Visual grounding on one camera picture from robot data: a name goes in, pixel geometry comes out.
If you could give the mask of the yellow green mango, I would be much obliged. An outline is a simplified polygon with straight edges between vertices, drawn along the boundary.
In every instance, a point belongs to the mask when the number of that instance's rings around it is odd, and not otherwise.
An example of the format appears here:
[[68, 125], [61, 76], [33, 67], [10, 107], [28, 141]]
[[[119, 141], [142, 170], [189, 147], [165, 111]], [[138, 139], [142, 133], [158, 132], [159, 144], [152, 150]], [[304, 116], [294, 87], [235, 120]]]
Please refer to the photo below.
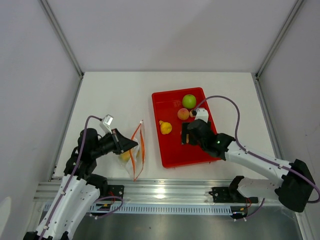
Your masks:
[[128, 150], [124, 153], [122, 153], [119, 156], [119, 159], [123, 162], [128, 162], [131, 157], [137, 157], [140, 154], [140, 150]]

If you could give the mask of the yellow bumpy gourd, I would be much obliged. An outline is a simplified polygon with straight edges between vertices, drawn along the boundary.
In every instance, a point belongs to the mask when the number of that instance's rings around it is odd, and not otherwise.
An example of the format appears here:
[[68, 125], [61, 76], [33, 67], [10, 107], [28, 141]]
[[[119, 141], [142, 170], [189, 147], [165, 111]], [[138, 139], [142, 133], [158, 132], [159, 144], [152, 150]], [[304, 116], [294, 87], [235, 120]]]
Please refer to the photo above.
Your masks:
[[158, 123], [160, 126], [160, 132], [162, 135], [168, 135], [171, 133], [173, 127], [169, 122], [160, 120]]

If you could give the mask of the clear zip top bag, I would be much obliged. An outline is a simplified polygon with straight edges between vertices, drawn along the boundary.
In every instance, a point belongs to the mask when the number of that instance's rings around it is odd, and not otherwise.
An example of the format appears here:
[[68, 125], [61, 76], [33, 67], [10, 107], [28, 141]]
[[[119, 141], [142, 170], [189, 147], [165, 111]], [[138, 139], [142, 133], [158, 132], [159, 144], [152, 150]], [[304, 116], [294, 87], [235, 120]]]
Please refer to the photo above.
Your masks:
[[146, 161], [145, 124], [143, 120], [140, 121], [130, 139], [136, 142], [137, 146], [121, 153], [117, 162], [135, 182], [141, 175]]

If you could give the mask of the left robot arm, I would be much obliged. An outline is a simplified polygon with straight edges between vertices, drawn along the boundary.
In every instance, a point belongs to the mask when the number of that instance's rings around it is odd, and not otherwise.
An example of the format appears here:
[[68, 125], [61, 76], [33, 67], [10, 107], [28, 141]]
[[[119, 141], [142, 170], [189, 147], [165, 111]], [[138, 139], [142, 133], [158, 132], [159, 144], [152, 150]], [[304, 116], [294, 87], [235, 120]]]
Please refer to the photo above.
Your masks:
[[123, 154], [139, 144], [117, 129], [99, 137], [94, 128], [82, 130], [77, 143], [49, 210], [36, 230], [24, 235], [25, 240], [71, 240], [95, 201], [123, 201], [122, 195], [112, 192], [107, 178], [93, 171], [98, 158], [109, 153]]

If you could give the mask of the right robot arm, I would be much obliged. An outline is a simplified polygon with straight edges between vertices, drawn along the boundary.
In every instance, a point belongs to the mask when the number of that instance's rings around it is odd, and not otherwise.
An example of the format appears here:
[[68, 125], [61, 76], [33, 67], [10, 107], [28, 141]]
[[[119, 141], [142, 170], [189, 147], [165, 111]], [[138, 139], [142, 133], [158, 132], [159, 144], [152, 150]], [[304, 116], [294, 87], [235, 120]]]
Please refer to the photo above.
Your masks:
[[314, 180], [301, 160], [289, 162], [256, 153], [239, 146], [236, 139], [225, 133], [214, 133], [210, 124], [201, 119], [182, 124], [182, 144], [199, 146], [210, 157], [244, 166], [264, 179], [236, 176], [226, 193], [212, 189], [214, 202], [240, 203], [249, 198], [278, 200], [283, 206], [297, 213], [305, 210], [314, 189]]

